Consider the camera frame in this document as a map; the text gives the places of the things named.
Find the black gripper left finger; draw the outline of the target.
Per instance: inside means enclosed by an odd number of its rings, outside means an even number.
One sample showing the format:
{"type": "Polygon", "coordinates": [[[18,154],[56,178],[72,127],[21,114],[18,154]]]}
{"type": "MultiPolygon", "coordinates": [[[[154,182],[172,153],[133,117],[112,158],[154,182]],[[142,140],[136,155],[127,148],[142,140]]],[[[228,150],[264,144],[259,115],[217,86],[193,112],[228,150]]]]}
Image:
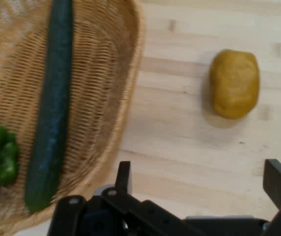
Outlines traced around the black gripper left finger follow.
{"type": "Polygon", "coordinates": [[[60,199],[50,236],[196,236],[197,229],[152,201],[130,195],[131,163],[121,161],[113,186],[90,200],[80,195],[60,199]]]}

